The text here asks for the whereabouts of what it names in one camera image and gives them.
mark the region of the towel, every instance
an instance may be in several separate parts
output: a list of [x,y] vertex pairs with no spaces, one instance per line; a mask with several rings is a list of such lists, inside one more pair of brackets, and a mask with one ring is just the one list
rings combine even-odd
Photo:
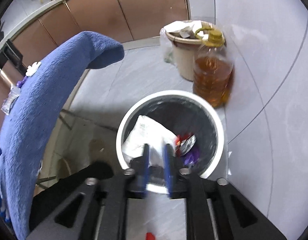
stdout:
[[122,60],[123,46],[81,32],[52,51],[22,86],[0,133],[0,195],[18,240],[29,234],[29,215],[40,161],[58,115],[87,68]]

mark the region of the beige bucket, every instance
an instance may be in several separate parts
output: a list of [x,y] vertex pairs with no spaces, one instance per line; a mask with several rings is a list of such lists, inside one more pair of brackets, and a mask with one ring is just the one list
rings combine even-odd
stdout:
[[[214,25],[209,22],[201,21],[202,26],[210,26],[214,28]],[[176,37],[171,33],[166,33],[166,36],[173,43],[173,56],[177,66],[177,69],[181,76],[187,80],[194,80],[194,54],[202,45],[199,39],[183,39]]]
[[173,49],[173,56],[177,66],[177,69],[182,77],[187,80],[193,81],[194,80],[194,50],[187,50],[183,48],[179,48],[172,45]]

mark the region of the plastic bag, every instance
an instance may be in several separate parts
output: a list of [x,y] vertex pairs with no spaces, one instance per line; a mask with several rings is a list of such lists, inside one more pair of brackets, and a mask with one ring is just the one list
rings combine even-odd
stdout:
[[150,145],[150,165],[163,167],[163,148],[174,148],[176,135],[163,125],[145,115],[139,115],[133,130],[122,145],[126,162],[143,155],[144,144]]
[[20,96],[20,88],[11,85],[10,92],[8,94],[8,98],[4,100],[1,110],[6,114],[9,115],[10,110],[12,109],[16,98]]
[[164,61],[175,65],[173,51],[172,51],[172,42],[166,36],[164,28],[162,28],[161,31],[159,32],[159,44],[163,52]]

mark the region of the blue gripper pad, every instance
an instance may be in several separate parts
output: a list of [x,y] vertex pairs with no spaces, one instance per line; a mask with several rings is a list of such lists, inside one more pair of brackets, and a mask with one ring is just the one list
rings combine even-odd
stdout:
[[172,147],[170,144],[166,144],[163,149],[164,178],[169,197],[171,197],[171,192],[173,189],[173,179],[171,174],[171,165],[173,165],[171,157],[173,157],[173,154],[171,148]]
[[144,182],[143,182],[143,192],[144,197],[146,195],[146,184],[149,182],[149,162],[150,162],[150,146],[148,144],[144,145],[143,150],[143,158],[144,158]]

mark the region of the white plastic bag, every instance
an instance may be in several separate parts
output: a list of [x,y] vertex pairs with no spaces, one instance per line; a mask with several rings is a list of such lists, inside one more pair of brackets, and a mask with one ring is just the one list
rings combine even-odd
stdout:
[[150,166],[163,167],[163,147],[175,147],[176,135],[145,115],[140,115],[133,130],[122,145],[126,162],[143,155],[144,144],[150,145]]
[[166,36],[164,28],[162,28],[161,31],[159,32],[159,44],[160,44],[161,50],[163,52],[164,61],[174,65],[172,42]]

